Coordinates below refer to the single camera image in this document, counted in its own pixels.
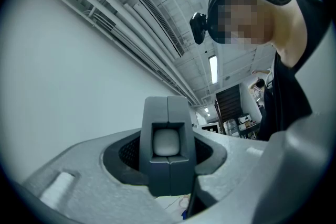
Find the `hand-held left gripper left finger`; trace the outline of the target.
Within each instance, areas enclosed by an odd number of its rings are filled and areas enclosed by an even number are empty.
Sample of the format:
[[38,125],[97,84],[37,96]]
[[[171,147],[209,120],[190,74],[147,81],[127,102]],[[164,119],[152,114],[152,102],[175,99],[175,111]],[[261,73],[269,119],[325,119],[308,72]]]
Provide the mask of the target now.
[[[22,185],[30,209],[53,223],[173,223],[146,186],[125,185],[103,165],[103,151],[112,143],[139,132],[123,131],[78,143],[35,171]],[[74,175],[56,209],[40,200],[57,176]]]

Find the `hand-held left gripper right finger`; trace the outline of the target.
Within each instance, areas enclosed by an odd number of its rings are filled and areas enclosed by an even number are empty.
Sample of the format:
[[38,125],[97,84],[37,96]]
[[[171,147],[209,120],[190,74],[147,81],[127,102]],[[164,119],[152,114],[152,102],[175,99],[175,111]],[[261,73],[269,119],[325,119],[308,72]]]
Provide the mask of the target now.
[[212,155],[197,165],[196,192],[205,209],[189,223],[252,223],[260,193],[253,182],[253,169],[267,143],[194,130],[195,137],[213,149]]

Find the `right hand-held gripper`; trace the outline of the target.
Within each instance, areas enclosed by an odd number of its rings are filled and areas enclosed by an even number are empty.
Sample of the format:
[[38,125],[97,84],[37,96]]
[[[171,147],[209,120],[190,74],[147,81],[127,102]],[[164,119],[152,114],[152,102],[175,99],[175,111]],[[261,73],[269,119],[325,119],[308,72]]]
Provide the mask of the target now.
[[200,125],[199,128],[202,130],[209,131],[209,132],[214,132],[218,134],[220,133],[219,124],[203,124],[203,125]]

